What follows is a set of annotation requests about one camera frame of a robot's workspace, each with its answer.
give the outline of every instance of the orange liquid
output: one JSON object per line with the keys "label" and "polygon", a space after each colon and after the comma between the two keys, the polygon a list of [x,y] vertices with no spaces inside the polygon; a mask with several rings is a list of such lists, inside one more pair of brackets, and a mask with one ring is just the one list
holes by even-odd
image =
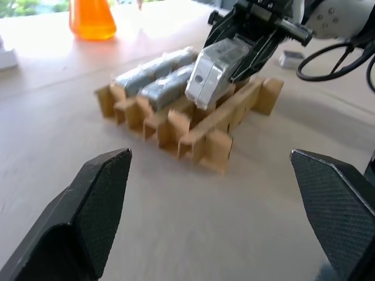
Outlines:
{"label": "orange liquid", "polygon": [[107,0],[70,0],[69,27],[85,40],[109,39],[117,29]]}

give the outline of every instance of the cardboard tray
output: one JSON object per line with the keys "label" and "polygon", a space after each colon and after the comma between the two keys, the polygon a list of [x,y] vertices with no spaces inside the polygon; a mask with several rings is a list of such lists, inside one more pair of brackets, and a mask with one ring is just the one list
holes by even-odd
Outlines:
{"label": "cardboard tray", "polygon": [[253,110],[270,115],[284,82],[255,78],[232,85],[213,108],[198,109],[182,96],[154,112],[146,98],[119,98],[107,85],[95,91],[103,117],[126,123],[130,133],[153,140],[159,149],[177,159],[225,173],[233,138],[230,133]]}

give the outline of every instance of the textured gripper pad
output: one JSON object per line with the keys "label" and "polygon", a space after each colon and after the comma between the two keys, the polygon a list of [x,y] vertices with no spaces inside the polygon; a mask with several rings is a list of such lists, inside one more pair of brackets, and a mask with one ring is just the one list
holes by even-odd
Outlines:
{"label": "textured gripper pad", "polygon": [[108,162],[92,182],[91,191],[74,220],[96,278],[103,275],[120,222],[125,196],[123,185],[127,182],[129,168],[127,157],[116,157]]}
{"label": "textured gripper pad", "polygon": [[368,280],[374,187],[353,166],[331,157],[294,150],[291,161],[308,220],[332,267],[342,280]]}

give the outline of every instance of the wooden table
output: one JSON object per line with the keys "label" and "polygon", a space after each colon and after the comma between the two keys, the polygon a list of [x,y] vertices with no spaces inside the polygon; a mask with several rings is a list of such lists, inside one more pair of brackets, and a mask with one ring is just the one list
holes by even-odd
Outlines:
{"label": "wooden table", "polygon": [[201,48],[211,10],[183,1],[151,3],[142,14],[117,8],[116,39],[97,43],[74,40],[66,13],[0,20],[20,61],[0,73],[0,266],[85,161],[130,147],[124,211],[102,280],[313,280],[326,258],[289,152],[323,153],[364,171],[375,148],[364,68],[306,83],[277,66],[281,50],[308,54],[331,42],[280,46],[261,72],[285,81],[278,104],[271,117],[254,113],[238,127],[225,177],[177,163],[103,120],[93,97],[112,76],[165,51]]}

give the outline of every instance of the white plastic item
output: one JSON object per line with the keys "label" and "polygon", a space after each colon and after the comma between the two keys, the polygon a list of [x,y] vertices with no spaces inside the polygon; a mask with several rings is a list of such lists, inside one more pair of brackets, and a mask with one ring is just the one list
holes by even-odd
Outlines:
{"label": "white plastic item", "polygon": [[0,37],[0,71],[18,65],[13,48],[8,47]]}
{"label": "white plastic item", "polygon": [[185,95],[196,106],[207,109],[228,90],[230,76],[249,52],[239,39],[224,39],[204,48],[198,55]]}
{"label": "white plastic item", "polygon": [[281,53],[279,63],[282,68],[295,70],[304,59],[305,56],[300,52],[283,51]]}

